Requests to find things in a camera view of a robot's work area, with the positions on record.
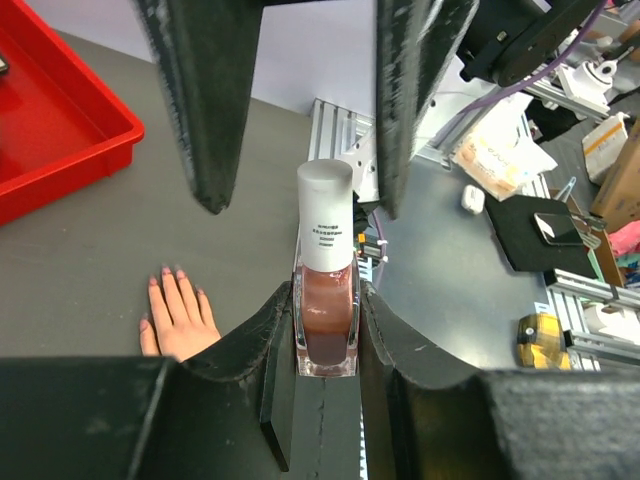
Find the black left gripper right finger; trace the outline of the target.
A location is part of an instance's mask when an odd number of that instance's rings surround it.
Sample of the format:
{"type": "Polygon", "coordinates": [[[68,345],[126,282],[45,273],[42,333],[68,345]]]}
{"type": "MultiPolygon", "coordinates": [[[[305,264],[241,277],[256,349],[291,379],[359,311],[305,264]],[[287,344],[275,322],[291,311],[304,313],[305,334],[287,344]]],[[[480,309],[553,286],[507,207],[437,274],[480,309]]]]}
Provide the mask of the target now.
{"type": "Polygon", "coordinates": [[[639,374],[479,370],[361,286],[360,389],[372,479],[635,479],[639,374]]]}

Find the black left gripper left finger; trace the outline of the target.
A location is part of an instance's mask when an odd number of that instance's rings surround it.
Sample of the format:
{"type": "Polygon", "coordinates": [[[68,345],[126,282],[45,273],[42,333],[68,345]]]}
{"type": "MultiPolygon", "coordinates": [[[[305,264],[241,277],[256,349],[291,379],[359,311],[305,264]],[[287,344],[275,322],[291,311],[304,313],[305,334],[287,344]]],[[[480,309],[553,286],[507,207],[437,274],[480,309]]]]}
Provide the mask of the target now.
{"type": "Polygon", "coordinates": [[[167,357],[1,362],[5,479],[278,479],[291,458],[292,285],[220,341],[167,357]]]}

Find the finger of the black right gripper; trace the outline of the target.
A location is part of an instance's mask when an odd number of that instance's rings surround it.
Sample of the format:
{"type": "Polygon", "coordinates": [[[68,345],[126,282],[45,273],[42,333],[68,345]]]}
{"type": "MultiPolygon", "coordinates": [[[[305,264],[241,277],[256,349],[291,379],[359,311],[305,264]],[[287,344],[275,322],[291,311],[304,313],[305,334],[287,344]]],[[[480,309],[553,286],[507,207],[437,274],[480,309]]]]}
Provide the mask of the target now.
{"type": "Polygon", "coordinates": [[[376,11],[376,160],[379,204],[399,216],[415,137],[479,3],[382,0],[376,11]]]}
{"type": "Polygon", "coordinates": [[[213,215],[232,198],[251,98],[261,1],[137,1],[191,194],[213,215]]]}

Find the pink nail polish bottle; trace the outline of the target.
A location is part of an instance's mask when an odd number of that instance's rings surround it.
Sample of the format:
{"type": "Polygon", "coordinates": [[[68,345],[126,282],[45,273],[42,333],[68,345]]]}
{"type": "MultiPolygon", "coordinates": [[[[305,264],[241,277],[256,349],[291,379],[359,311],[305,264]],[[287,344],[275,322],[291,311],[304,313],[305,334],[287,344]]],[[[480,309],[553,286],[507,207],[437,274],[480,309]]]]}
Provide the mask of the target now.
{"type": "Polygon", "coordinates": [[[299,375],[354,376],[360,325],[357,262],[339,271],[316,272],[297,258],[293,275],[293,318],[299,375]]]}

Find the white nail polish cap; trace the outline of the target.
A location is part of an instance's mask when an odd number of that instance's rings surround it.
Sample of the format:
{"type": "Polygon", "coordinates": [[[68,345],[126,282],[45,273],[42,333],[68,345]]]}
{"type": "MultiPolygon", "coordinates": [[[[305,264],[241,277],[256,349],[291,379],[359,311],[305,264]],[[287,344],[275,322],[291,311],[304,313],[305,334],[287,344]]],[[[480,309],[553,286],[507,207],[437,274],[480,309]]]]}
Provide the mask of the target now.
{"type": "Polygon", "coordinates": [[[319,159],[297,170],[302,263],[316,272],[352,263],[353,170],[340,160],[319,159]]]}

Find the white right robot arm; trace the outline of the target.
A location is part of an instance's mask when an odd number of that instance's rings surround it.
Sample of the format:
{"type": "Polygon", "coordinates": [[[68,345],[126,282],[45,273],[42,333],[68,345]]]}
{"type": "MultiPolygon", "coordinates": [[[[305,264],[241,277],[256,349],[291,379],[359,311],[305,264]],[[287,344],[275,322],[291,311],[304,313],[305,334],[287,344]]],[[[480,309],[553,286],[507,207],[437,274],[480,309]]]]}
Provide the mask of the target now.
{"type": "MultiPolygon", "coordinates": [[[[262,1],[138,1],[187,184],[213,214],[232,198],[250,103],[262,1]]],[[[556,67],[553,51],[583,36],[601,1],[380,1],[371,48],[380,206],[397,217],[418,127],[454,59],[465,80],[502,95],[556,67]]]]}

